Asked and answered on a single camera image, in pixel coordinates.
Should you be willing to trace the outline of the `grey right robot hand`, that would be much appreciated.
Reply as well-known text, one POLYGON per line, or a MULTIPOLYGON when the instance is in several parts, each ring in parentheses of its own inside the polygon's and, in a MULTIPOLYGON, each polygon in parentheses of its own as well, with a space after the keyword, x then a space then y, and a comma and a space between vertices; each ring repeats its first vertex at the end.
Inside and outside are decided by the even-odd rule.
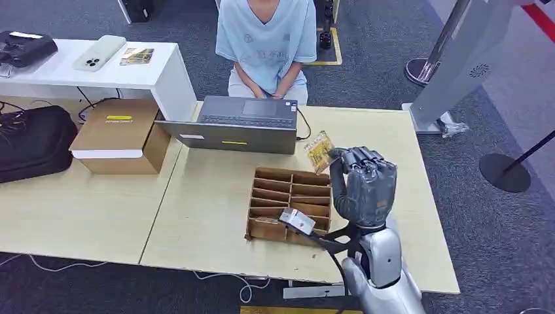
POLYGON ((397 166, 367 147, 336 147, 328 155, 336 212, 362 228, 383 226, 395 200, 397 166))

